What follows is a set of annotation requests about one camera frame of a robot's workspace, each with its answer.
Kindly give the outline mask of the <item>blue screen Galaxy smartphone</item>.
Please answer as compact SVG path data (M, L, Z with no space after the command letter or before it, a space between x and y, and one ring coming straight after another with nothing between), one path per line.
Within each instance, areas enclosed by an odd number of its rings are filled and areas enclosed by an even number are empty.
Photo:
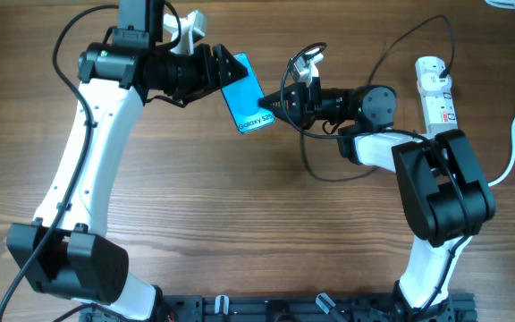
M259 99L264 97L264 92L248 55L238 53L233 57L248 71L245 78L222 88L236 129L240 134L247 134L272 125L275 122L274 114L258 104Z

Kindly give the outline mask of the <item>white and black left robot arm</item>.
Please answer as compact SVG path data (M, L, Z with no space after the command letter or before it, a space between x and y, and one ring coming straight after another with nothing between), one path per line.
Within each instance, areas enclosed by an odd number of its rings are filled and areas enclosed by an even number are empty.
M80 58L77 112L52 185L28 225L10 227L6 245L31 288L128 321L165 315L156 286L129 270L125 249L107 240L114 178L152 89L183 106L246 77L222 45L189 55L162 47L93 43Z

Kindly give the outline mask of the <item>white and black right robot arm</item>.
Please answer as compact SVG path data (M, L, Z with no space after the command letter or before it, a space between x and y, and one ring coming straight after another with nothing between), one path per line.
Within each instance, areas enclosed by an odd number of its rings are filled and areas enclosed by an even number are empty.
M347 122L333 136L341 156L395 173L415 239L385 313L419 321L448 311L447 284L458 257L495 213L494 196L464 132L395 130L396 93L383 85L321 89L297 82L258 104L303 136L316 121Z

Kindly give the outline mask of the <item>white USB charger plug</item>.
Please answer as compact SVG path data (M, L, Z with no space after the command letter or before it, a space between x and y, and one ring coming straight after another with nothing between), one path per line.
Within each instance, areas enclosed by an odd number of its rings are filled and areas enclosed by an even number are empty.
M441 78L435 72L422 73L418 78L418 92L422 96L437 96L452 89L452 78Z

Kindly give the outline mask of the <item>white power strip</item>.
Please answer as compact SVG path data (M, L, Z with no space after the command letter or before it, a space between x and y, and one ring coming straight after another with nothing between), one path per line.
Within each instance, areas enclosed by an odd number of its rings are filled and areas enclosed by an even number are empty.
M441 74L446 70L445 62L436 56L423 56L415 62L417 78L425 72ZM437 96L420 95L427 133L439 133L458 128L457 114L451 92Z

